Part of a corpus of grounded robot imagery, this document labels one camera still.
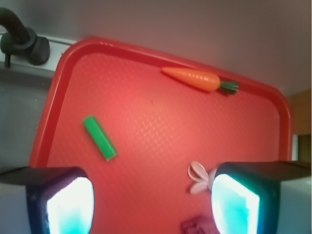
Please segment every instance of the wall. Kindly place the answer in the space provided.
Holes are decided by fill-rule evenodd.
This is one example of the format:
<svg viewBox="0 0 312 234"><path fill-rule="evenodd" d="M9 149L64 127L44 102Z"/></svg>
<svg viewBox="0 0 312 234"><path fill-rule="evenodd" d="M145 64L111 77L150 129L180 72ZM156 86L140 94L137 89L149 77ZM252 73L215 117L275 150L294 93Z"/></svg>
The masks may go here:
<svg viewBox="0 0 312 234"><path fill-rule="evenodd" d="M42 34L147 47L286 96L311 88L310 0L0 0L0 6Z"/></svg>

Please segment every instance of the red tray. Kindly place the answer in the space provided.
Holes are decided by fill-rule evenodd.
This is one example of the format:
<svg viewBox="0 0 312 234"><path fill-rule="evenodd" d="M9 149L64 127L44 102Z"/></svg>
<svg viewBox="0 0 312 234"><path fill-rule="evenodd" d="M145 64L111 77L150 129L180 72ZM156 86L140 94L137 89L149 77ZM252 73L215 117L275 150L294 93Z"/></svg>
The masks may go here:
<svg viewBox="0 0 312 234"><path fill-rule="evenodd" d="M205 93L161 73L190 67L236 80L239 91ZM118 155L107 162L82 121L93 115ZM276 89L203 64L107 39L62 56L30 165L79 166L95 189L92 233L180 233L212 216L210 194L191 195L187 168L291 158L292 117Z"/></svg>

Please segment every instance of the green rectangular block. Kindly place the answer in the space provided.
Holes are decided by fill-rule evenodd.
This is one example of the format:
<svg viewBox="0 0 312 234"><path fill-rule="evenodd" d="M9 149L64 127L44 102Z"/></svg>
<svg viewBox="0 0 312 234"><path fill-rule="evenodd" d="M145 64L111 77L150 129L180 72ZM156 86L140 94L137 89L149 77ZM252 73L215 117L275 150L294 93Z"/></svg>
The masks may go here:
<svg viewBox="0 0 312 234"><path fill-rule="evenodd" d="M83 121L83 124L106 160L114 158L117 152L98 121L93 116L90 116Z"/></svg>

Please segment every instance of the orange carrot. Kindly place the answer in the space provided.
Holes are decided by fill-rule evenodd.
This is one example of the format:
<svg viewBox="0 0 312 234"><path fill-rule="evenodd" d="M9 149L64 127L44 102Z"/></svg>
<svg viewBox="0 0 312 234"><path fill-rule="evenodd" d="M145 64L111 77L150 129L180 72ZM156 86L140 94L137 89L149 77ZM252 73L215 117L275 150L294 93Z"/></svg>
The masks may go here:
<svg viewBox="0 0 312 234"><path fill-rule="evenodd" d="M222 82L216 74L177 67L163 67L161 70L184 83L204 91L212 92L222 89L229 94L236 94L238 91L237 82Z"/></svg>

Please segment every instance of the tray rim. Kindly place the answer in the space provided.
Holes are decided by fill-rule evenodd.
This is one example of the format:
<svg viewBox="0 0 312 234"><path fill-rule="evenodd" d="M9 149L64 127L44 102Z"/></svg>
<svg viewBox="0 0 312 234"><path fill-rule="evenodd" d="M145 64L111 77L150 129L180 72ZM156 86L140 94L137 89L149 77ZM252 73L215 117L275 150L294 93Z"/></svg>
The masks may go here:
<svg viewBox="0 0 312 234"><path fill-rule="evenodd" d="M38 126L29 166L46 167L66 90L75 64L85 55L106 53L117 57L161 66L181 66L216 73L223 80L239 82L240 90L268 99L280 116L279 160L292 158L293 117L290 105L281 92L271 86L215 67L165 53L103 38L89 38L72 45L61 57L55 71Z"/></svg>

